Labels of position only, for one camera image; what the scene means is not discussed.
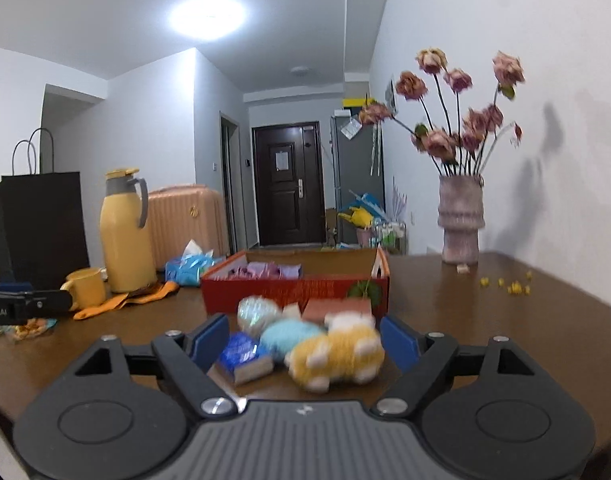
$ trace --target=gray handle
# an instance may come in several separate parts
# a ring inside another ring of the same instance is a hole
[[[147,184],[144,178],[135,178],[141,189],[141,218],[139,219],[139,229],[145,227],[147,222],[147,210],[148,210],[148,197],[147,197]]]

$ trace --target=dark brown door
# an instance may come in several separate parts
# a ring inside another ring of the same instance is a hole
[[[254,128],[261,245],[325,241],[319,123]]]

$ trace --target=smoke detector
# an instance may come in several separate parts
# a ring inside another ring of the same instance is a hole
[[[295,66],[294,68],[290,69],[290,74],[296,77],[303,77],[308,75],[310,71],[310,68],[307,66]]]

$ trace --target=yellow toy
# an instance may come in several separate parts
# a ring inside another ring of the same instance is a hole
[[[361,229],[366,229],[370,227],[370,225],[372,225],[372,220],[374,219],[374,217],[370,215],[367,209],[364,209],[362,207],[351,206],[350,210],[352,211],[351,216],[347,213],[339,213],[339,216],[344,220],[347,220],[351,224],[360,227]]]
[[[325,393],[330,383],[365,384],[381,369],[385,351],[375,330],[375,318],[357,312],[327,315],[327,335],[299,343],[286,357],[290,376],[302,388]]]

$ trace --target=thermos lid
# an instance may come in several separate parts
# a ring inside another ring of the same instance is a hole
[[[122,176],[129,176],[129,175],[133,175],[138,172],[139,172],[138,168],[127,168],[127,169],[122,168],[120,170],[112,170],[106,173],[106,180],[109,180],[110,178],[120,178]]]

